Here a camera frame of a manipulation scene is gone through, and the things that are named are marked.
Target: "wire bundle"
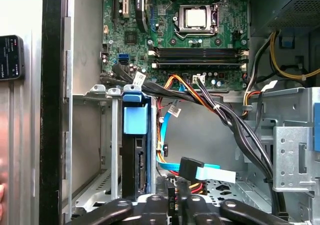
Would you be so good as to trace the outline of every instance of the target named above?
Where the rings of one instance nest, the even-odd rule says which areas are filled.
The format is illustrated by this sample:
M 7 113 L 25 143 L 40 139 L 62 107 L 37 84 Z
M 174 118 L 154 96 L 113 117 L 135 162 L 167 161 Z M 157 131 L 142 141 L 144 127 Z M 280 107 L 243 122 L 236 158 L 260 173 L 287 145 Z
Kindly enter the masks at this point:
M 133 78 L 129 76 L 119 64 L 113 66 L 113 71 L 117 75 L 118 79 L 108 79 L 109 82 L 113 82 L 117 84 L 118 82 L 122 84 L 132 84 Z M 181 84 L 185 86 L 187 92 L 185 91 L 173 91 L 166 88 L 170 88 L 173 80 L 178 80 Z M 232 109 L 227 107 L 226 105 L 214 101 L 211 98 L 208 90 L 205 85 L 199 80 L 196 80 L 197 85 L 201 90 L 201 94 L 196 92 L 191 85 L 189 85 L 186 81 L 184 81 L 178 75 L 173 75 L 169 78 L 166 86 L 161 87 L 158 84 L 155 84 L 151 81 L 145 80 L 142 85 L 142 91 L 150 96 L 155 97 L 166 97 L 171 99 L 185 100 L 193 103 L 197 103 L 205 106 L 211 112 L 217 114 L 222 123 L 228 126 L 234 134 L 235 141 L 243 154 L 250 159 L 250 161 L 255 164 L 264 174 L 266 178 L 266 182 L 269 185 L 271 198 L 272 198 L 272 213 L 274 215 L 278 215 L 279 213 L 286 211 L 286 204 L 284 195 L 281 192 L 273 191 L 273 165 L 271 163 L 270 158 L 268 157 L 267 152 L 263 149 L 258 137 L 254 133 L 254 131 L 250 128 L 250 126 L 241 119 Z M 247 95 L 244 97 L 244 104 L 248 102 L 249 95 L 252 96 L 253 93 L 247 91 Z M 158 140 L 160 138 L 160 128 L 158 126 Z M 253 141 L 253 144 L 259 151 L 260 155 L 258 155 L 251 146 L 249 139 Z M 165 160 L 161 154 L 161 151 L 157 151 L 158 158 L 165 163 Z

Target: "chip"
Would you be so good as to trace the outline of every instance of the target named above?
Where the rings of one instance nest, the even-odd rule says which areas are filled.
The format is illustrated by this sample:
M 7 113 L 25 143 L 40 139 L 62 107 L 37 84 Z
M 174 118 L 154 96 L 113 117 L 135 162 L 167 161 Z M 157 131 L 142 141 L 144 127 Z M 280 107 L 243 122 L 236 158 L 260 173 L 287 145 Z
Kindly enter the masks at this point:
M 134 45 L 138 42 L 138 33 L 136 31 L 124 32 L 124 43 L 128 45 Z

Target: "cable label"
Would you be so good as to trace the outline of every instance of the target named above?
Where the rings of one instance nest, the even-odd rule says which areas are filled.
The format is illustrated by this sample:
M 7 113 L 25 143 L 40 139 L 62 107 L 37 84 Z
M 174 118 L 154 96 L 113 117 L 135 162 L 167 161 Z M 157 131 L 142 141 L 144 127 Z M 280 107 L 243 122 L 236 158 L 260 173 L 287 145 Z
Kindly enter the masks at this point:
M 146 75 L 142 74 L 141 72 L 137 71 L 133 80 L 132 85 L 136 85 L 141 87 L 144 84 L 146 79 Z
M 177 108 L 175 105 L 171 104 L 171 106 L 168 109 L 168 113 L 175 116 L 176 118 L 179 117 L 179 114 L 181 112 L 181 108 Z

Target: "screw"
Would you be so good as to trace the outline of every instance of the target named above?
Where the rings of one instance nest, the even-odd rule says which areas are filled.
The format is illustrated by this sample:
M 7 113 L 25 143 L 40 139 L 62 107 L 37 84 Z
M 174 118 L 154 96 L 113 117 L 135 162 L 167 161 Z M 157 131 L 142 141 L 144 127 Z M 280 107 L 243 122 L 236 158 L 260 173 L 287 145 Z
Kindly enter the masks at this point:
M 191 199 L 194 202 L 199 202 L 200 201 L 200 197 L 198 197 L 198 196 L 192 196 Z
M 161 200 L 161 198 L 158 197 L 158 196 L 153 196 L 151 199 L 152 199 L 153 201 L 159 201 L 159 200 Z
M 126 201 L 120 201 L 118 202 L 118 206 L 119 207 L 125 207 L 125 206 L 128 206 L 129 204 L 126 202 Z
M 226 201 L 225 205 L 227 205 L 229 208 L 234 208 L 237 206 L 233 201 Z

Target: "mesh grill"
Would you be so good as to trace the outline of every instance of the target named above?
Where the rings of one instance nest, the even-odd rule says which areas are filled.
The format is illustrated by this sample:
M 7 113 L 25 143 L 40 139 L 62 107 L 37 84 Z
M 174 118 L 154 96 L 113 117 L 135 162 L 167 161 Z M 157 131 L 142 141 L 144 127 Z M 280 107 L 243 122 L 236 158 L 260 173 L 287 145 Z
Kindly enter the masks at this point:
M 315 27 L 320 24 L 320 0 L 298 0 L 272 21 L 270 28 Z

